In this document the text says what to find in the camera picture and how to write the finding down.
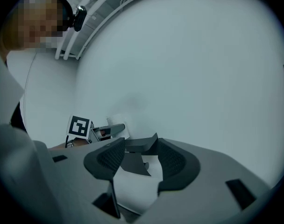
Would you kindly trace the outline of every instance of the headset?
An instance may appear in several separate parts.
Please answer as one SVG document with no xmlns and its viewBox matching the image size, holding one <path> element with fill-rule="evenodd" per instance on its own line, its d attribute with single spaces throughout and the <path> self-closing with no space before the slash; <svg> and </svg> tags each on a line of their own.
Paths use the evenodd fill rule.
<svg viewBox="0 0 284 224">
<path fill-rule="evenodd" d="M 59 31 L 66 31 L 68 28 L 74 28 L 76 32 L 80 31 L 87 15 L 86 8 L 79 6 L 74 14 L 67 0 L 59 1 L 63 5 L 63 26 L 59 28 Z"/>
</svg>

